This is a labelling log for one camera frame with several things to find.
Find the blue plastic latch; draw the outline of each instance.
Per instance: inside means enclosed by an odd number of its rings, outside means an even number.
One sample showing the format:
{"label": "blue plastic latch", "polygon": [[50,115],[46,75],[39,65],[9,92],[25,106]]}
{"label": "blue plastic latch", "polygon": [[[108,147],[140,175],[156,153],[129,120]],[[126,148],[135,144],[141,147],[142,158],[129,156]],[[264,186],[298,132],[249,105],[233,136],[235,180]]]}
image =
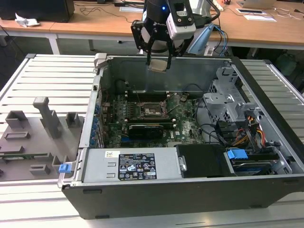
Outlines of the blue plastic latch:
{"label": "blue plastic latch", "polygon": [[229,159],[247,159],[248,155],[243,149],[231,149],[227,152]]}
{"label": "blue plastic latch", "polygon": [[59,166],[59,173],[71,173],[72,171],[72,165],[71,164],[61,164]]}

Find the desk leg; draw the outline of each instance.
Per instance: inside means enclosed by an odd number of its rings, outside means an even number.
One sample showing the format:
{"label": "desk leg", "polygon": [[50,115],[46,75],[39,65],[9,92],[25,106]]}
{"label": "desk leg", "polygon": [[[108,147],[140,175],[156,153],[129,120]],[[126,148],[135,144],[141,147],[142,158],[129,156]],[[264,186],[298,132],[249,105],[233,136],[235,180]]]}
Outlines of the desk leg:
{"label": "desk leg", "polygon": [[49,40],[49,44],[51,45],[53,54],[60,55],[56,34],[49,34],[47,38]]}
{"label": "desk leg", "polygon": [[258,48],[255,47],[255,49],[253,49],[253,52],[252,52],[252,55],[251,55],[251,56],[254,57],[254,56],[256,55],[257,51],[258,51]]}
{"label": "desk leg", "polygon": [[93,44],[93,40],[92,40],[92,39],[89,39],[89,47],[90,47],[90,50],[91,50],[91,51],[94,51],[94,50],[95,50],[94,44]]}
{"label": "desk leg", "polygon": [[5,36],[0,36],[0,46],[1,47],[6,47],[7,43],[5,41]]}

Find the green circuit board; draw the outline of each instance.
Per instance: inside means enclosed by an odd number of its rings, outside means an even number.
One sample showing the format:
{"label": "green circuit board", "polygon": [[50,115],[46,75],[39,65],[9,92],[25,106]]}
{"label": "green circuit board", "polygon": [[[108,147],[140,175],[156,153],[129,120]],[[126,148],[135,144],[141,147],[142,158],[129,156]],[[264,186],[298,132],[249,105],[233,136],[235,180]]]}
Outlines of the green circuit board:
{"label": "green circuit board", "polygon": [[141,102],[138,105],[139,102],[128,102],[122,95],[111,97],[108,104],[110,108],[108,119],[105,120],[108,132],[105,140],[106,148],[174,147],[177,144],[204,143],[203,136],[199,132],[200,127],[194,119],[195,100],[187,99],[181,102],[181,97],[182,94],[175,94],[161,102],[161,106],[168,112],[166,116],[176,120],[174,128],[164,129],[161,139],[137,141],[128,138],[129,124],[125,122],[125,118],[141,115],[145,105],[149,105],[157,115],[160,115],[158,110],[154,109],[160,102]]}

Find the desktop computer tower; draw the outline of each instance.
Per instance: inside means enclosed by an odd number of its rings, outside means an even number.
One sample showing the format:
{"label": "desktop computer tower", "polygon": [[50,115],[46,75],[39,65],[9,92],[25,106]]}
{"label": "desktop computer tower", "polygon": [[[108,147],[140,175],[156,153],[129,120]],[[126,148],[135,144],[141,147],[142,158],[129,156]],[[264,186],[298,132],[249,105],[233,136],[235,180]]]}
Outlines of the desktop computer tower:
{"label": "desktop computer tower", "polygon": [[68,22],[74,13],[73,0],[1,0],[0,17],[13,20],[15,13],[38,21]]}

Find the warning label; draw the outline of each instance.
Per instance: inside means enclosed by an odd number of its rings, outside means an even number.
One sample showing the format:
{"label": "warning label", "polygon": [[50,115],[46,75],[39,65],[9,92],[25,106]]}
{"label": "warning label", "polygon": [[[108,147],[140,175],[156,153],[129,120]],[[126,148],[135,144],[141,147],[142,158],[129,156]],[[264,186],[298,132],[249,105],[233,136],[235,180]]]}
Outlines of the warning label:
{"label": "warning label", "polygon": [[120,154],[118,169],[121,181],[157,179],[154,153]]}

